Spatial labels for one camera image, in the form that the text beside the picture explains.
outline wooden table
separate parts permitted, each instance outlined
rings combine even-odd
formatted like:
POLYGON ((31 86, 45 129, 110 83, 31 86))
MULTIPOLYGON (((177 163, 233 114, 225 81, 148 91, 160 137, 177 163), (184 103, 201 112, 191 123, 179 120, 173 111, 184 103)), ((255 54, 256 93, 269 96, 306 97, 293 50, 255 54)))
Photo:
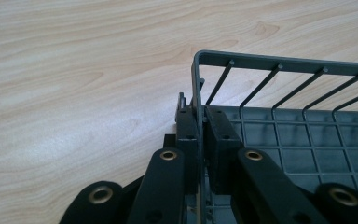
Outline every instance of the wooden table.
POLYGON ((200 49, 358 62, 358 1, 0 1, 0 223, 58 223, 87 185, 141 176, 200 49))

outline dish rack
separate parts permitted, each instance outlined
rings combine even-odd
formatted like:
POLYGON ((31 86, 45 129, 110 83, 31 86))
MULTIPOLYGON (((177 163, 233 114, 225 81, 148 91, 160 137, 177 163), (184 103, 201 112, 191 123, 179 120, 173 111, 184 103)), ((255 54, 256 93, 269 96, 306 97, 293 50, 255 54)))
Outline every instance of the dish rack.
POLYGON ((62 223, 358 223, 358 111, 343 110, 358 95, 312 109, 358 82, 358 63, 203 50, 191 71, 192 98, 179 93, 176 134, 145 175, 86 187, 62 223), (204 105, 201 65, 224 68, 204 105), (232 68, 268 75, 238 106, 212 105, 232 68), (248 106, 279 73, 310 76, 270 107, 248 106), (303 108, 281 108, 324 76, 349 79, 303 108))

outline black plastic bracket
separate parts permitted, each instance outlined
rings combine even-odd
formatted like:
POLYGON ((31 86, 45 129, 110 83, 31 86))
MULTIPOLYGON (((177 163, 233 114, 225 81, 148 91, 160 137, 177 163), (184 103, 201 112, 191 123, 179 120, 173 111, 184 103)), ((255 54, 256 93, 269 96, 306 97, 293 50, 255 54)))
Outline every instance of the black plastic bracket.
POLYGON ((129 224, 182 223, 185 156, 176 148, 156 151, 131 209, 129 224))
POLYGON ((238 161, 231 206, 239 223, 248 220, 241 208, 250 204, 258 223, 328 223, 268 154, 241 149, 238 161))
POLYGON ((122 194, 122 187, 113 182, 91 184, 76 196, 60 223, 117 223, 122 194))
POLYGON ((341 184, 320 185, 314 203, 331 223, 358 223, 358 192, 341 184))
POLYGON ((177 111, 176 122, 176 148, 181 150, 186 157, 185 160, 185 193, 197 193, 198 170, 199 170, 199 151, 197 139, 197 123, 192 114, 190 106, 186 106, 177 111))
POLYGON ((226 114, 212 106, 205 107, 208 122, 205 125, 205 158, 211 189, 216 194, 231 193, 230 166, 243 147, 241 139, 231 126, 226 114))

